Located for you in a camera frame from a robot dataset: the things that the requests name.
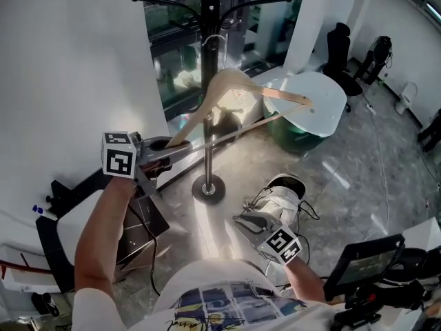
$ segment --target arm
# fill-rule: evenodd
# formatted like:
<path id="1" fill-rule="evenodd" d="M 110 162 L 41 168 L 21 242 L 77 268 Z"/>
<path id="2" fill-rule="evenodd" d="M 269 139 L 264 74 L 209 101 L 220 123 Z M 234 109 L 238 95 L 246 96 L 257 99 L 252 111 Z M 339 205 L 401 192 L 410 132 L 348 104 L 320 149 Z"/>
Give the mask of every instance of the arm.
<path id="1" fill-rule="evenodd" d="M 285 273 L 297 298 L 326 303 L 323 281 L 300 257 L 285 266 Z"/>
<path id="2" fill-rule="evenodd" d="M 119 234 L 134 191 L 132 180 L 118 177 L 104 189 L 76 246 L 76 291 L 95 288 L 112 297 Z"/>

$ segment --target marble floor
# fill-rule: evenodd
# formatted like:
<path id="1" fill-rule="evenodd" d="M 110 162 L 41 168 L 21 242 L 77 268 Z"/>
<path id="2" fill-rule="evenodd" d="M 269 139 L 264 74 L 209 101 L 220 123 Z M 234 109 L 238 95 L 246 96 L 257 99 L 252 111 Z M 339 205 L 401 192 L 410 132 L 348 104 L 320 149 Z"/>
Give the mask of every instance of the marble floor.
<path id="1" fill-rule="evenodd" d="M 306 183 L 305 198 L 320 216 L 319 221 L 300 216 L 300 233 L 310 245 L 310 266 L 319 275 L 329 275 L 348 243 L 402 232 L 433 217 L 438 211 L 438 188 L 418 151 L 417 125 L 407 113 L 397 115 L 395 100 L 386 90 L 375 94 L 366 90 L 365 94 L 376 114 L 372 115 L 362 97 L 351 99 L 352 112 L 343 113 L 336 133 L 304 157 L 281 150 L 265 127 L 248 132 L 217 153 L 214 173 L 227 187 L 225 199 L 217 206 L 205 207 L 192 197 L 192 183 L 203 173 L 203 165 L 164 189 L 163 199 L 189 234 L 156 260 L 157 288 L 162 290 L 174 273 L 197 259 L 243 257 L 264 270 L 267 261 L 235 230 L 232 217 L 241 211 L 245 198 L 256 195 L 282 172 L 293 173 Z M 425 160 L 436 173 L 433 162 Z M 301 254 L 307 259 L 306 249 Z M 116 304 L 127 327 L 153 308 L 156 295 L 149 273 L 149 268 L 135 270 L 115 285 Z M 275 284 L 285 283 L 277 266 L 269 267 L 268 277 Z"/>

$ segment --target office chair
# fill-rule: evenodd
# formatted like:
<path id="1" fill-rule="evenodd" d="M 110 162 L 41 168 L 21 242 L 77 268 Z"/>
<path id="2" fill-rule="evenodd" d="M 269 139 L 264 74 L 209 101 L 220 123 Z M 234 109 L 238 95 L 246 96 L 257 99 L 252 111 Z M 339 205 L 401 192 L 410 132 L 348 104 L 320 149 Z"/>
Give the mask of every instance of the office chair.
<path id="1" fill-rule="evenodd" d="M 363 92 L 360 85 L 345 72 L 347 55 L 351 39 L 351 30 L 344 23 L 338 22 L 336 29 L 328 33 L 328 63 L 323 74 L 333 79 L 345 91 L 348 97 L 358 96 Z M 351 106 L 346 103 L 347 112 Z"/>

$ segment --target coat rack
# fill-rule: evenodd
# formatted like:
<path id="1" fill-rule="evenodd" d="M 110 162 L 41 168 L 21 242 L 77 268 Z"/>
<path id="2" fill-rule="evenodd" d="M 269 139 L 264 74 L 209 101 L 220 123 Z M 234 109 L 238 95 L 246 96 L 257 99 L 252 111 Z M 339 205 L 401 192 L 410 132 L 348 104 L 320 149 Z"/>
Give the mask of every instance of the coat rack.
<path id="1" fill-rule="evenodd" d="M 201 0 L 201 14 L 186 6 L 183 3 L 170 0 L 133 0 L 148 1 L 159 5 L 180 6 L 191 12 L 196 19 L 196 25 L 201 31 L 201 87 L 205 96 L 208 85 L 212 77 L 218 72 L 218 52 L 219 39 L 217 37 L 209 38 L 220 34 L 221 30 L 227 30 L 242 21 L 233 21 L 226 23 L 227 17 L 236 10 L 247 6 L 262 5 L 264 3 L 276 3 L 281 1 L 291 2 L 292 0 L 254 0 L 246 3 L 240 3 L 230 8 L 219 18 L 220 0 Z M 204 142 L 212 140 L 213 112 L 210 112 L 203 120 Z M 225 196 L 225 184 L 223 180 L 212 173 L 213 147 L 204 149 L 205 174 L 196 178 L 192 186 L 192 194 L 198 201 L 207 205 L 216 205 L 221 202 Z"/>

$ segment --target white t-shirt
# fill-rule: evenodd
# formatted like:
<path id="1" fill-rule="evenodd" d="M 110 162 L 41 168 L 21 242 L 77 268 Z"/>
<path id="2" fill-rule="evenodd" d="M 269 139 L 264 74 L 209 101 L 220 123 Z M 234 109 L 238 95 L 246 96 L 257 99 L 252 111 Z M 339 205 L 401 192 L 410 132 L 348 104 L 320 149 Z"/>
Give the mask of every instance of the white t-shirt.
<path id="1" fill-rule="evenodd" d="M 323 303 L 281 297 L 242 261 L 196 261 L 164 287 L 154 313 L 130 331 L 325 331 L 336 311 Z M 127 330 L 106 293 L 86 288 L 74 300 L 73 331 Z"/>

